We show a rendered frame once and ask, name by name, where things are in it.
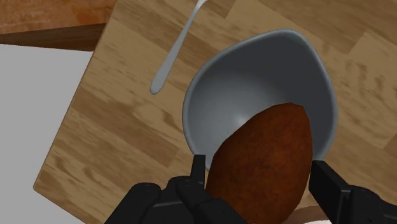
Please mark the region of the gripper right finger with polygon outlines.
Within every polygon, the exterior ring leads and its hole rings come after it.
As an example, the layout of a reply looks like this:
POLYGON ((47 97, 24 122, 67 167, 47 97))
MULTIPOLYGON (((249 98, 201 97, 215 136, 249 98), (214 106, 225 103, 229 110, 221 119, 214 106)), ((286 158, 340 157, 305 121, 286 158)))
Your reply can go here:
POLYGON ((348 184, 325 161, 312 161, 309 192, 332 224, 397 224, 397 205, 348 184))

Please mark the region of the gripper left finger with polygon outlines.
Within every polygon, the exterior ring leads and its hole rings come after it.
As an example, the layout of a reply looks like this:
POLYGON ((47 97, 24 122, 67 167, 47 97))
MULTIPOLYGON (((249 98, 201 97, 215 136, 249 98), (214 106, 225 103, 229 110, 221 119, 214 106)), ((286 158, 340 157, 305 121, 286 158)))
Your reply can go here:
POLYGON ((195 155, 189 176, 176 176, 162 190, 135 184, 104 224, 247 224, 225 200, 205 188, 205 155, 195 155))

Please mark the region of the brown oval fruit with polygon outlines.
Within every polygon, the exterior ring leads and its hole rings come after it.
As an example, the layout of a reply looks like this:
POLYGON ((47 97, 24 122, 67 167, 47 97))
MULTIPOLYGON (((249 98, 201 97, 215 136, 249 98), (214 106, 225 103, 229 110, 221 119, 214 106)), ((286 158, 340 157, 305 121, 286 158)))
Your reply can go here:
POLYGON ((301 201, 311 162, 304 107, 278 104, 254 115, 221 144, 206 190, 248 224, 282 224, 301 201))

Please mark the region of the grey bowl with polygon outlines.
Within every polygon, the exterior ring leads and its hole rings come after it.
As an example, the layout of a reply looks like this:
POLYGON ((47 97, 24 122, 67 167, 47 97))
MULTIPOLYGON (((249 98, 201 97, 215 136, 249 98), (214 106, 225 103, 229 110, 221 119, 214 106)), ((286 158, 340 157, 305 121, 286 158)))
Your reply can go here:
POLYGON ((188 86, 182 109, 188 147, 210 165, 221 143, 252 116, 285 102, 305 108, 313 157, 322 160, 336 135, 338 106, 309 40, 278 29, 233 44, 209 59, 188 86))

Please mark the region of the silver cutlery piece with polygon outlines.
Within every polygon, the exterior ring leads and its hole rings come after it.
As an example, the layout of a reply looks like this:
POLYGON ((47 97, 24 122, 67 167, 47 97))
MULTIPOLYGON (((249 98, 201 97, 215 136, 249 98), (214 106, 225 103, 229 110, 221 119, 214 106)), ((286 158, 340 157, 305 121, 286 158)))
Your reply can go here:
POLYGON ((182 31, 180 32, 177 40, 174 42, 172 48, 169 50, 168 55, 166 56, 163 64, 160 66, 159 70, 157 71, 155 77, 153 78, 151 85, 150 85, 150 93, 156 95, 161 91, 164 87, 165 82, 169 76, 169 73, 178 57, 178 53, 181 49, 181 46, 185 40, 186 35, 188 34, 189 28, 198 13, 201 6, 207 2, 208 0, 198 0, 189 19, 187 20, 185 26, 183 27, 182 31))

